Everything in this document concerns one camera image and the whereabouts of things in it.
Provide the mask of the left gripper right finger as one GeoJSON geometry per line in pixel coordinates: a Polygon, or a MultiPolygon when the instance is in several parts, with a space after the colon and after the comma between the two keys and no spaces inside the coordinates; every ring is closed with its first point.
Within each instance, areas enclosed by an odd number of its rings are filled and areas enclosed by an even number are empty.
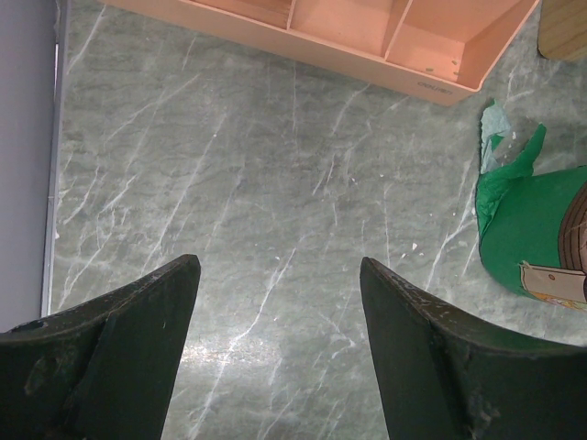
{"type": "Polygon", "coordinates": [[[486,322],[364,258],[360,291],[392,439],[583,439],[586,350],[486,322]]]}

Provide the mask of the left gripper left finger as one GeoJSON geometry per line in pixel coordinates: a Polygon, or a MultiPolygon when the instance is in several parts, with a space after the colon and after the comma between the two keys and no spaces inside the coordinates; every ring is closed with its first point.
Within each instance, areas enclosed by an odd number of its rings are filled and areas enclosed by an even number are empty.
{"type": "Polygon", "coordinates": [[[4,439],[158,439],[201,275],[182,255],[1,335],[4,439]]]}

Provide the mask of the brown topped roll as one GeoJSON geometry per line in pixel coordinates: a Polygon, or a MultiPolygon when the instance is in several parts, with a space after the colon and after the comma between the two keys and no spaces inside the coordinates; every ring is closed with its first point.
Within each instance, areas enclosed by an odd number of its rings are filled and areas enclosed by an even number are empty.
{"type": "Polygon", "coordinates": [[[512,161],[499,163],[495,151],[509,130],[503,108],[490,102],[481,117],[475,201],[482,265],[516,294],[583,311],[586,169],[534,173],[543,125],[512,161]]]}

